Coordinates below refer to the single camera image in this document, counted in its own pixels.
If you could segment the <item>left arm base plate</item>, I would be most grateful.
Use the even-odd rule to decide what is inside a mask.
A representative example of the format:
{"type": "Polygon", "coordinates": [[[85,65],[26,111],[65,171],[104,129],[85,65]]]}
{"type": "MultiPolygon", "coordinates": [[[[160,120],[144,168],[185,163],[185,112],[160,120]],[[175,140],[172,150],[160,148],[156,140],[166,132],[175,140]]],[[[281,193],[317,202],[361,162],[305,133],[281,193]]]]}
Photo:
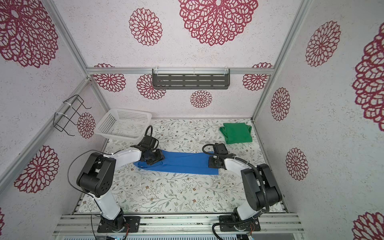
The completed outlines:
{"type": "Polygon", "coordinates": [[[97,229],[98,233],[137,233],[139,230],[141,217],[121,217],[116,220],[107,220],[101,218],[99,227],[97,229]]]}

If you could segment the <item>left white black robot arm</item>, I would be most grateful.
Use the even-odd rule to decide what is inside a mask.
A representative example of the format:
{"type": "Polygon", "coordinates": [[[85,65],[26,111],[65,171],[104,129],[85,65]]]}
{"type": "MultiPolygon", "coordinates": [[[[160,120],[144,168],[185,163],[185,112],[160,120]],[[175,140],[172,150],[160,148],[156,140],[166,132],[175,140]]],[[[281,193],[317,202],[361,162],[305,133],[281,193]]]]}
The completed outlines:
{"type": "Polygon", "coordinates": [[[158,145],[156,138],[144,136],[137,145],[114,154],[90,151],[76,183],[81,192],[94,199],[104,220],[115,221],[123,214],[111,192],[115,170],[136,162],[153,165],[164,160],[164,154],[158,149],[158,145]]]}

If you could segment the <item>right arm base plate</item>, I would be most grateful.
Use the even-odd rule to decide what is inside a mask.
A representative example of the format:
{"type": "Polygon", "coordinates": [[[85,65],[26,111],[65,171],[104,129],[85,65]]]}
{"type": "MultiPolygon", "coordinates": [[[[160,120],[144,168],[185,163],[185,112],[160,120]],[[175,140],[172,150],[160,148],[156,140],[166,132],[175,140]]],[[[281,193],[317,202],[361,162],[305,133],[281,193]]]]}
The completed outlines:
{"type": "Polygon", "coordinates": [[[219,227],[221,232],[258,232],[261,225],[258,218],[245,220],[235,219],[233,216],[219,216],[219,227]]]}

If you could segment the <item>green tank top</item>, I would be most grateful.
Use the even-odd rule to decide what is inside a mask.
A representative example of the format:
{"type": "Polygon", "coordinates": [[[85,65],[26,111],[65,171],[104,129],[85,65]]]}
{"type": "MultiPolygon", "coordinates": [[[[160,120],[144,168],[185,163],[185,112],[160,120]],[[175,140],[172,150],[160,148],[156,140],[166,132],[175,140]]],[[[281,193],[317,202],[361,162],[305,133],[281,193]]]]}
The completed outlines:
{"type": "Polygon", "coordinates": [[[223,123],[219,128],[227,144],[251,143],[252,127],[245,123],[223,123]]]}

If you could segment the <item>blue tank top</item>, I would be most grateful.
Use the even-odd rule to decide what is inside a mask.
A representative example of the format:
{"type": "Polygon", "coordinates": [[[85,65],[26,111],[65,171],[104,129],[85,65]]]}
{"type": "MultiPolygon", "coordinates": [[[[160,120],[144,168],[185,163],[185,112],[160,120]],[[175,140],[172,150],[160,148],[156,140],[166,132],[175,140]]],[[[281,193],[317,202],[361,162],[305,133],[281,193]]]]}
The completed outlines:
{"type": "Polygon", "coordinates": [[[209,167],[209,155],[204,153],[176,153],[163,151],[165,159],[153,165],[146,162],[135,162],[134,165],[146,171],[176,173],[176,174],[195,174],[212,175],[219,174],[218,169],[209,167]]]}

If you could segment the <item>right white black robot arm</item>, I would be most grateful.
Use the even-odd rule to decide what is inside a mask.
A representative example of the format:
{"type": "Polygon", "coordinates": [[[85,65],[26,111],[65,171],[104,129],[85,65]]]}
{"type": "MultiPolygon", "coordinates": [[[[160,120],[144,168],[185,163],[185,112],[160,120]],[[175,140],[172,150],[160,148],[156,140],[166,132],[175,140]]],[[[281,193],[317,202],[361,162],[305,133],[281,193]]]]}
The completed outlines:
{"type": "Polygon", "coordinates": [[[207,144],[203,153],[209,155],[209,167],[230,171],[242,178],[245,202],[234,210],[237,221],[250,221],[270,211],[283,195],[267,164],[252,163],[230,154],[224,144],[207,144]]]}

